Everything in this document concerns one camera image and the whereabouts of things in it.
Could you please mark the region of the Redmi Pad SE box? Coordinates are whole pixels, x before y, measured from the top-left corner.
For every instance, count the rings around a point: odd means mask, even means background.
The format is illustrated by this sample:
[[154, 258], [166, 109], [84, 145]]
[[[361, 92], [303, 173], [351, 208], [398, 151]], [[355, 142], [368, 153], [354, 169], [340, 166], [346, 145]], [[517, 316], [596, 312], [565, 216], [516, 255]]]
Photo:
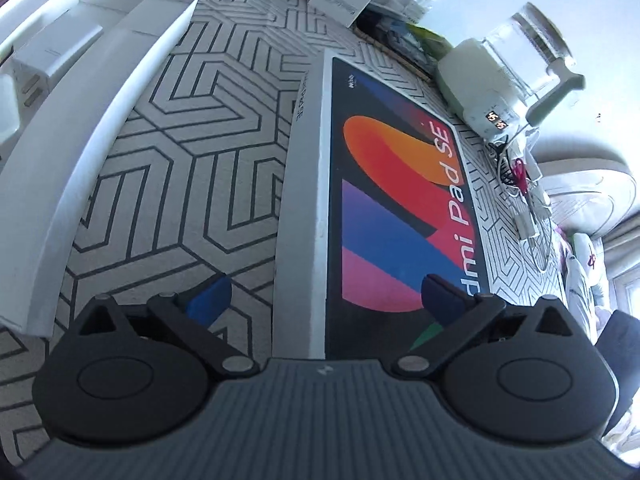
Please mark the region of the Redmi Pad SE box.
[[391, 361], [463, 314], [431, 274], [487, 292], [454, 127], [334, 52], [304, 76], [282, 188], [272, 351]]

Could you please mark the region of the white bed headboard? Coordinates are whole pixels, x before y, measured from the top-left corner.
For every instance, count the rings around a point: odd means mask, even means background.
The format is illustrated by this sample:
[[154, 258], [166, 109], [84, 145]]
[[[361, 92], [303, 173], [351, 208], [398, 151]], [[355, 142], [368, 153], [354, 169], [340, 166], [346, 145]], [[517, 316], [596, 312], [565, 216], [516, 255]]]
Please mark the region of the white bed headboard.
[[638, 183], [618, 160], [584, 156], [538, 160], [551, 218], [565, 233], [600, 237], [634, 208]]

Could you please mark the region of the white open box tray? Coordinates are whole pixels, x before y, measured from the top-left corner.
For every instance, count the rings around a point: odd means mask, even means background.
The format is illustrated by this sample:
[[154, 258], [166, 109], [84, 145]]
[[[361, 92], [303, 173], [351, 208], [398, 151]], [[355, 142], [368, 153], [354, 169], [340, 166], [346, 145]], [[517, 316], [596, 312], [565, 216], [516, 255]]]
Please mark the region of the white open box tray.
[[[198, 0], [9, 0], [1, 9], [1, 323], [53, 332], [92, 185], [126, 118], [189, 27]], [[103, 34], [33, 107], [11, 56], [62, 15]]]

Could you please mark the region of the white green electric kettle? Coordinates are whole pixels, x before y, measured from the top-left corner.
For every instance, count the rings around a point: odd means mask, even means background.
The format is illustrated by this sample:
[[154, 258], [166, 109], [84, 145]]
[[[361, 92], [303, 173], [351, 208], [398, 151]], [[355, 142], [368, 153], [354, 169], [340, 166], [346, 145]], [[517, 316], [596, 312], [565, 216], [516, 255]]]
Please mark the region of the white green electric kettle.
[[526, 3], [483, 39], [460, 42], [435, 70], [450, 110], [487, 142], [538, 127], [586, 88], [559, 29]]

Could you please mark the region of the white charger adapter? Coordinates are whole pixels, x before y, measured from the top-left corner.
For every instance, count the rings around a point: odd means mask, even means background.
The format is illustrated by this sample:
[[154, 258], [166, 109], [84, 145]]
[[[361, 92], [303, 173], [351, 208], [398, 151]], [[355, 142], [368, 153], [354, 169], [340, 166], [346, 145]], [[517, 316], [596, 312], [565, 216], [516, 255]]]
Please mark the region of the white charger adapter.
[[11, 56], [18, 102], [33, 107], [103, 34], [93, 20], [64, 14]]

